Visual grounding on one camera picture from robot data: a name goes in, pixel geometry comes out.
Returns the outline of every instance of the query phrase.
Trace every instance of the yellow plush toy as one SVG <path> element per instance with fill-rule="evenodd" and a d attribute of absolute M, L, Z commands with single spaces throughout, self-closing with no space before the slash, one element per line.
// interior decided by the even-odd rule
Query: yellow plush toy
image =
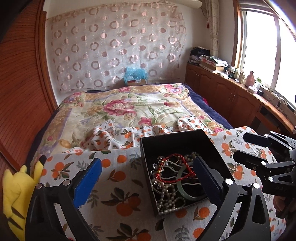
<path fill-rule="evenodd" d="M 43 165 L 38 161 L 34 177 L 30 177 L 27 167 L 22 166 L 14 175 L 6 169 L 3 174 L 3 213 L 8 225 L 19 240 L 25 240 L 26 217 L 34 188 L 41 177 Z"/>

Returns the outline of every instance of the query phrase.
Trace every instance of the blue plastic bag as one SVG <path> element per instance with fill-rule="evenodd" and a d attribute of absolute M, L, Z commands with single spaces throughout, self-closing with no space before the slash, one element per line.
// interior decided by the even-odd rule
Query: blue plastic bag
<path fill-rule="evenodd" d="M 129 80 L 141 79 L 148 79 L 148 73 L 144 69 L 133 69 L 129 67 L 126 68 L 126 73 L 123 77 L 125 84 L 127 84 Z"/>

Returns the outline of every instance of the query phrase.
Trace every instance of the wooden countertop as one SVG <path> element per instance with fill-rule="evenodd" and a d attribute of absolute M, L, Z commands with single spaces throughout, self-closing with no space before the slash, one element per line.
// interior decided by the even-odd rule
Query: wooden countertop
<path fill-rule="evenodd" d="M 229 79 L 229 78 L 228 79 L 224 78 L 223 76 L 220 76 L 218 74 L 216 74 L 216 75 L 218 77 L 224 79 L 225 81 L 229 81 L 229 82 L 239 86 L 242 90 L 248 92 L 250 94 L 250 96 L 252 96 L 253 98 L 256 98 L 258 101 L 260 101 L 261 105 L 263 107 L 265 107 L 269 112 L 271 112 L 271 114 L 273 116 L 275 116 L 289 132 L 292 133 L 292 131 L 294 130 L 294 125 L 276 107 L 274 107 L 272 103 L 268 102 L 265 98 L 263 98 L 260 95 L 253 94 L 253 93 L 249 92 L 248 88 L 244 84 L 240 84 L 240 83 L 235 82 L 234 80 Z"/>

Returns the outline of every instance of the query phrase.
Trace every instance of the floral quilt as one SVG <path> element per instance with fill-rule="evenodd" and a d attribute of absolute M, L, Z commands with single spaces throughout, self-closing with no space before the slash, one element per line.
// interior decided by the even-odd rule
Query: floral quilt
<path fill-rule="evenodd" d="M 143 85 L 100 93 L 77 92 L 67 97 L 44 133 L 31 161 L 74 147 L 83 147 L 94 127 L 111 120 L 115 128 L 141 126 L 177 127 L 177 120 L 195 115 L 214 133 L 225 128 L 211 119 L 189 97 L 184 85 Z"/>

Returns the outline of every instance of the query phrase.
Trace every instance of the blue gripper pad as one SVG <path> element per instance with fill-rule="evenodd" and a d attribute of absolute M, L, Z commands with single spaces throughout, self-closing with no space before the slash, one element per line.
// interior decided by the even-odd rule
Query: blue gripper pad
<path fill-rule="evenodd" d="M 73 204 L 77 209 L 79 206 L 86 203 L 88 196 L 102 173 L 101 160 L 95 158 L 93 162 L 92 166 L 88 169 L 87 173 L 74 190 Z"/>

